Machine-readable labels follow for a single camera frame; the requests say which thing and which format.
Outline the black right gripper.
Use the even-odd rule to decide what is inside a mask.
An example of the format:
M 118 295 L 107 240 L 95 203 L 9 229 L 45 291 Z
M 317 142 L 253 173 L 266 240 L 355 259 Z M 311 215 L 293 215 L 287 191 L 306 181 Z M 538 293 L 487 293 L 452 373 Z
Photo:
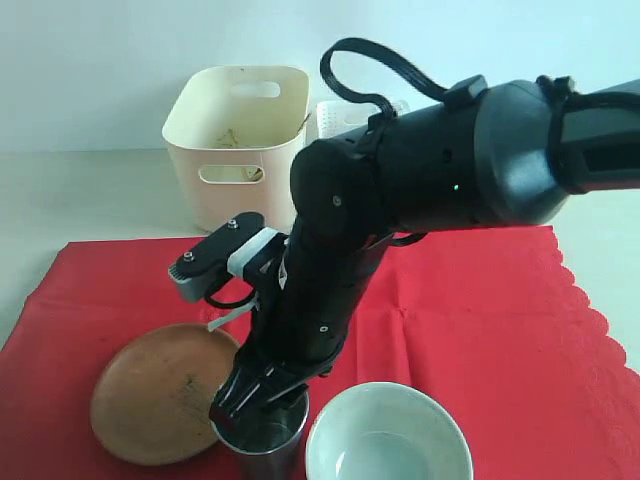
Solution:
M 235 420 L 254 411 L 290 407 L 308 380 L 331 370 L 391 240 L 378 233 L 328 241 L 295 222 L 259 292 L 249 336 L 212 400 L 209 419 L 217 430 L 234 430 Z

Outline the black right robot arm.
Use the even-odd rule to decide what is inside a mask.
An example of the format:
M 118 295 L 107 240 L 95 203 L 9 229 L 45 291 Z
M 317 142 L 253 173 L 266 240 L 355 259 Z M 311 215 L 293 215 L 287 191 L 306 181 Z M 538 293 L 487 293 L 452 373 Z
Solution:
M 590 94 L 568 78 L 487 88 L 295 158 L 292 230 L 254 285 L 250 333 L 213 397 L 220 425 L 287 408 L 328 374 L 394 241 L 538 225 L 572 195 L 639 185 L 639 84 Z

